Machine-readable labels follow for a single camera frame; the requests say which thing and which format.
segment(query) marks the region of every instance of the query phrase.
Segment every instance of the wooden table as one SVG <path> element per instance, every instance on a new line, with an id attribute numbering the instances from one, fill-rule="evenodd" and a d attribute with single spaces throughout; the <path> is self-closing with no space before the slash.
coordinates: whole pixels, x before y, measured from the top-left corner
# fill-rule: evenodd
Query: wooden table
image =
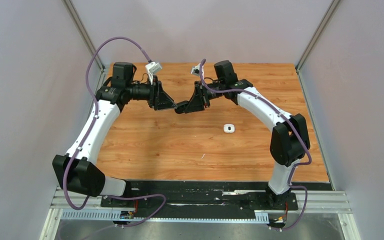
<path id="1" fill-rule="evenodd" d="M 135 80 L 140 80 L 145 64 L 135 65 Z M 162 65 L 158 79 L 163 89 L 176 103 L 189 100 L 194 81 L 199 80 L 190 74 L 196 63 Z M 213 65 L 205 64 L 206 77 L 216 78 Z M 233 67 L 239 79 L 249 80 L 275 105 L 291 114 L 301 113 L 307 120 L 313 163 L 299 167 L 293 180 L 328 181 L 294 65 L 241 63 Z M 174 110 L 154 111 L 146 101 L 130 101 L 109 130 L 97 167 L 121 179 L 268 181 L 275 162 L 269 152 L 269 130 L 224 97 L 210 103 L 205 111 L 176 114 Z M 224 133 L 224 124 L 234 124 L 236 131 Z"/>

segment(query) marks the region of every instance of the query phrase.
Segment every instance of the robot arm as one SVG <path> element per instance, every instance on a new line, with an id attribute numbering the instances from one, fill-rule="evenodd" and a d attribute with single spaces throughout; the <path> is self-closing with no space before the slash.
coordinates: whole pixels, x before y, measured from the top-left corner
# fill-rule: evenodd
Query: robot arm
<path id="1" fill-rule="evenodd" d="M 111 82 L 111 86 L 105 84 L 96 93 L 98 112 L 93 106 L 83 130 L 74 144 L 64 156 L 56 155 L 53 159 L 52 166 L 61 188 L 66 166 L 75 151 L 78 150 L 79 142 L 87 134 L 92 120 L 96 118 L 93 128 L 82 144 L 83 147 L 79 149 L 69 169 L 67 190 L 92 197 L 98 195 L 129 197 L 131 191 L 129 182 L 105 176 L 95 166 L 98 153 L 110 127 L 130 100 L 146 100 L 149 107 L 154 110 L 177 107 L 173 99 L 164 92 L 163 85 L 158 81 L 156 75 L 152 76 L 152 82 L 138 83 L 133 81 L 135 71 L 136 67 L 132 63 L 117 62 L 114 64 L 113 75 L 107 80 L 107 84 Z"/>
<path id="2" fill-rule="evenodd" d="M 245 108 L 256 116 L 271 132 L 270 153 L 275 160 L 273 174 L 268 182 L 266 191 L 271 195 L 273 204 L 283 203 L 290 192 L 289 177 L 294 171 L 294 165 L 304 157 L 305 151 L 300 145 L 297 137 L 292 133 L 291 127 L 286 124 L 281 114 L 286 116 L 297 129 L 307 149 L 310 149 L 307 124 L 301 114 L 295 116 L 275 106 L 262 96 L 257 89 L 246 79 L 238 80 L 232 63 L 221 61 L 214 65 L 217 80 L 208 84 L 211 89 L 229 90 L 242 89 L 251 92 L 267 100 L 280 111 L 276 113 L 263 101 L 246 92 L 214 93 L 202 86 L 200 81 L 195 82 L 195 91 L 189 101 L 179 102 L 176 113 L 192 113 L 203 111 L 210 106 L 210 100 L 224 96 L 235 104 Z M 192 68 L 192 74 L 199 76 L 199 66 Z"/>

